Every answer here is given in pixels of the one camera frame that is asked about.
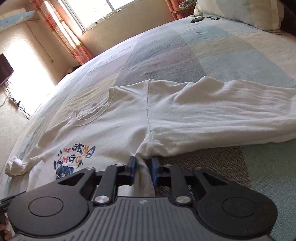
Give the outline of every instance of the t-shirt sleeve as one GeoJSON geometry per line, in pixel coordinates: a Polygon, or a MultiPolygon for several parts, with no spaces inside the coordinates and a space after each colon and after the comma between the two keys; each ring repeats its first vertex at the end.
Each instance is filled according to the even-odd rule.
{"type": "Polygon", "coordinates": [[[205,76],[196,83],[150,81],[148,93],[149,127],[161,156],[296,138],[295,89],[205,76]]]}
{"type": "Polygon", "coordinates": [[[29,172],[35,165],[37,165],[42,159],[46,159],[51,148],[54,145],[54,140],[57,136],[58,131],[68,123],[69,120],[62,121],[55,125],[50,130],[46,131],[40,138],[39,142],[35,147],[26,155],[20,162],[12,164],[11,168],[14,168],[14,175],[22,175],[29,172]]]}

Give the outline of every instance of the human hand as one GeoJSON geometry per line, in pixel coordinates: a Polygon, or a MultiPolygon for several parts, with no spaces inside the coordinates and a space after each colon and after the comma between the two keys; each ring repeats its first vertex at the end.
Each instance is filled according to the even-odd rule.
{"type": "Polygon", "coordinates": [[[11,232],[9,232],[8,230],[5,229],[5,225],[0,224],[0,231],[4,231],[4,233],[5,233],[5,236],[4,236],[5,240],[10,240],[12,238],[11,232]]]}

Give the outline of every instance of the t-shirt seam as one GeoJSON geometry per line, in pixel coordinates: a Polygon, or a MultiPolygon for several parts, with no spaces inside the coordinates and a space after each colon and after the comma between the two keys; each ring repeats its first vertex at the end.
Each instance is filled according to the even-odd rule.
{"type": "Polygon", "coordinates": [[[153,140],[153,135],[152,135],[152,131],[151,131],[151,125],[150,125],[149,114],[148,114],[148,96],[149,96],[149,84],[150,84],[150,80],[148,80],[148,84],[147,84],[147,100],[146,100],[146,110],[147,110],[147,120],[148,120],[149,131],[150,131],[150,135],[151,135],[151,139],[152,139],[152,147],[154,148],[154,140],[153,140]]]}

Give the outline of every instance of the circular pad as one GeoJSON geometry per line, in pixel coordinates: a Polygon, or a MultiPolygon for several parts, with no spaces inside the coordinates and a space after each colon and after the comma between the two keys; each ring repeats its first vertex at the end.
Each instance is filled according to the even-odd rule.
{"type": "Polygon", "coordinates": [[[30,203],[29,210],[36,216],[49,217],[59,213],[63,206],[64,203],[56,197],[40,197],[30,203]]]}
{"type": "Polygon", "coordinates": [[[222,207],[227,214],[238,218],[251,216],[257,209],[254,202],[242,197],[229,198],[223,202],[222,207]]]}
{"type": "Polygon", "coordinates": [[[211,230],[232,239],[269,234],[277,218],[274,203],[241,186],[211,188],[197,206],[197,213],[211,230]]]}

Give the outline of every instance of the metal screw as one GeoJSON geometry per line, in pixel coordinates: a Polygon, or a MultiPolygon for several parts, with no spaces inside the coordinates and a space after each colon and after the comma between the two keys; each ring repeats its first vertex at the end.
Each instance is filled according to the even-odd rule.
{"type": "Polygon", "coordinates": [[[187,196],[179,196],[179,197],[176,198],[176,201],[178,203],[185,204],[185,203],[189,203],[191,201],[191,198],[190,197],[187,197],[187,196]]]}
{"type": "Polygon", "coordinates": [[[98,203],[105,203],[105,202],[108,202],[110,198],[105,195],[101,195],[101,196],[97,196],[94,200],[98,203]]]}

